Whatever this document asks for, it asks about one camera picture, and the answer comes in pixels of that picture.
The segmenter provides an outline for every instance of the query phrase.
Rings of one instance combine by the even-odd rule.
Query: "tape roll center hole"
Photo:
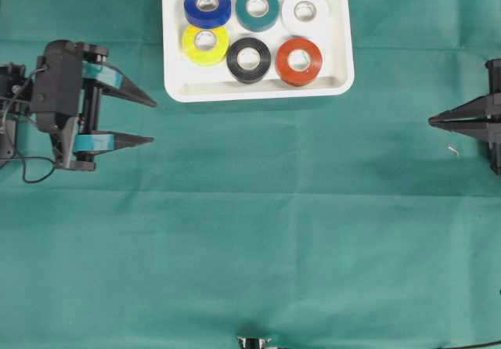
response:
[[[244,70],[252,71],[258,68],[261,63],[261,56],[254,48],[244,48],[236,56],[236,62]]]
[[[247,12],[254,18],[262,18],[269,13],[268,0],[248,0]]]
[[[312,65],[312,58],[303,49],[295,49],[289,54],[289,66],[299,73],[306,71]]]
[[[294,15],[300,22],[311,22],[316,18],[316,6],[310,1],[299,2],[294,8]]]
[[[204,13],[210,13],[218,9],[219,0],[198,0],[196,1],[196,7]]]
[[[195,37],[195,46],[197,49],[208,52],[216,46],[218,38],[211,31],[201,31]]]

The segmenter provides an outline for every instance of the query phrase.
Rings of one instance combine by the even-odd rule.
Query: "robotic arm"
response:
[[[55,169],[94,171],[98,155],[154,140],[99,130],[103,95],[157,106],[107,57],[97,45],[54,41],[28,77],[25,66],[0,66],[0,167],[14,159],[25,165],[16,147],[19,117],[34,117],[37,129],[49,135]]]

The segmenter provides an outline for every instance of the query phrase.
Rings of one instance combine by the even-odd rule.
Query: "red tape roll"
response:
[[[310,58],[309,66],[302,71],[289,64],[290,54],[296,50],[305,51]],[[305,38],[293,38],[283,44],[276,56],[276,70],[283,81],[295,87],[312,83],[320,74],[323,65],[322,53],[318,46]]]

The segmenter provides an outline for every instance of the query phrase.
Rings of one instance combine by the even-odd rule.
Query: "black tape roll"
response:
[[[258,52],[260,62],[255,68],[244,68],[239,64],[238,57],[244,49],[253,49]],[[235,79],[246,85],[251,85],[259,82],[268,72],[272,65],[272,53],[266,44],[257,38],[242,38],[231,46],[226,62]]]

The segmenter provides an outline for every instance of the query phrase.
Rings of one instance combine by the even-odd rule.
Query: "tape roll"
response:
[[[257,38],[243,38],[231,46],[226,62],[235,79],[251,85],[266,75],[272,65],[272,54]]]
[[[226,56],[229,35],[224,27],[204,30],[188,26],[182,36],[182,50],[199,66],[214,66]]]
[[[279,0],[236,0],[236,15],[242,27],[262,32],[273,27],[279,18]]]
[[[294,36],[315,37],[326,33],[331,22],[327,0],[285,0],[282,20]]]
[[[185,15],[195,27],[219,28],[232,15],[232,0],[185,0]]]
[[[289,40],[276,55],[278,75],[295,87],[312,83],[319,76],[322,66],[323,57],[319,47],[305,38]]]

